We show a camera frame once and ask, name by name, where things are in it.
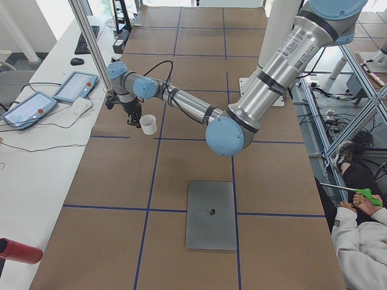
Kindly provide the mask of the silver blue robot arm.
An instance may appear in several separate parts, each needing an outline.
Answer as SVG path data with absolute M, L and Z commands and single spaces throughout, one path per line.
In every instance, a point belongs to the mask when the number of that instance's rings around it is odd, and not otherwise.
M 129 71 L 125 63 L 107 67 L 112 92 L 107 109 L 121 105 L 128 124 L 141 128 L 140 99 L 159 98 L 203 124 L 206 142 L 220 156 L 234 156 L 246 148 L 259 131 L 260 121 L 322 47 L 353 41 L 356 21 L 366 1 L 308 1 L 294 18 L 294 28 L 268 63 L 252 73 L 241 98 L 219 110 L 165 80 Z

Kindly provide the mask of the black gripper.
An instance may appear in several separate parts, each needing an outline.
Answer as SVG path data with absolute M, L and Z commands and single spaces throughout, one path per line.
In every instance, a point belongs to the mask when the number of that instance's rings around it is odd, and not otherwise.
M 123 110 L 128 114 L 128 125 L 134 125 L 136 128 L 141 128 L 141 103 L 138 99 L 133 99 L 130 102 L 122 103 Z

